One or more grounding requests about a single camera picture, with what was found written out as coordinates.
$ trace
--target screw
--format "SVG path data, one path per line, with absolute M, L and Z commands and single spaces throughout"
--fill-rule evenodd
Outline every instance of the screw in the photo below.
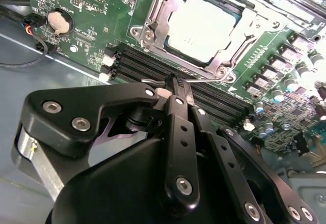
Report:
M 246 212 L 248 213 L 248 215 L 254 220 L 254 221 L 259 221 L 260 220 L 260 214 L 259 211 L 257 210 L 257 208 L 255 206 L 253 206 L 250 203 L 245 203 L 244 204 L 244 208 L 246 209 Z
M 198 112 L 200 113 L 200 115 L 202 115 L 202 116 L 204 116 L 204 115 L 206 114 L 205 111 L 202 110 L 201 108 L 199 108 L 197 111 L 198 111 Z
M 288 210 L 290 211 L 290 214 L 294 219 L 301 220 L 301 216 L 296 209 L 294 209 L 292 206 L 289 206 Z
M 301 207 L 301 210 L 309 221 L 313 221 L 314 218 L 306 208 Z
M 231 131 L 230 129 L 226 129 L 226 133 L 229 134 L 230 136 L 233 136 L 233 131 Z
M 133 36 L 138 36 L 139 35 L 139 31 L 136 28 L 131 28 L 131 34 Z
M 183 195 L 190 195 L 193 192 L 192 185 L 187 179 L 183 177 L 179 177 L 177 179 L 177 188 Z
M 154 32 L 151 30 L 145 31 L 145 38 L 150 41 L 154 38 Z
M 59 113 L 62 110 L 61 105 L 54 101 L 47 101 L 43 103 L 42 107 L 46 112 L 51 114 Z
M 275 21 L 275 22 L 273 22 L 273 24 L 272 24 L 272 28 L 273 29 L 277 29 L 278 27 L 280 27 L 280 23 L 278 22 L 278 21 Z
M 285 130 L 285 131 L 288 131 L 288 130 L 291 129 L 291 126 L 289 124 L 283 124 L 282 129 Z
M 175 101 L 177 101 L 178 104 L 183 104 L 183 101 L 180 98 L 176 98 Z
M 149 89 L 145 89 L 145 93 L 149 96 L 154 96 L 154 93 Z
M 91 123 L 82 117 L 77 117 L 72 120 L 71 125 L 77 131 L 88 131 L 91 128 Z

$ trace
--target gray metal surface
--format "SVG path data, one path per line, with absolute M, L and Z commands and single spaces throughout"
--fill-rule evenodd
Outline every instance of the gray metal surface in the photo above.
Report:
M 0 34 L 25 45 L 34 40 L 23 28 L 0 21 Z M 0 62 L 21 63 L 39 54 L 0 37 Z M 66 87 L 95 86 L 101 82 L 58 62 L 45 59 L 40 65 L 20 70 L 0 68 L 0 223 L 44 223 L 53 202 L 46 189 L 18 170 L 10 158 L 25 96 L 32 91 Z M 94 148 L 90 162 L 95 164 L 133 144 L 112 142 L 113 147 Z

